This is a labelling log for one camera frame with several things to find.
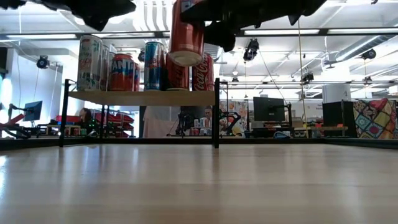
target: blue can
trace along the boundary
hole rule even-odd
[[[148,42],[145,45],[144,90],[161,90],[164,75],[164,45]]]

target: wooden floor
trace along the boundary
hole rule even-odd
[[[398,223],[398,152],[320,144],[2,152],[0,223]]]

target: colorful quilt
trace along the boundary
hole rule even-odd
[[[354,118],[359,138],[398,139],[395,101],[382,99],[354,102]]]

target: wooden shelf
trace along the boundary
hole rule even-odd
[[[210,106],[214,91],[72,91],[69,96],[99,105],[118,106]]]

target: computer monitor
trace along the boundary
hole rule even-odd
[[[285,121],[283,99],[254,97],[253,103],[255,121]]]
[[[24,121],[38,121],[42,113],[43,101],[26,103],[25,104],[25,118]]]

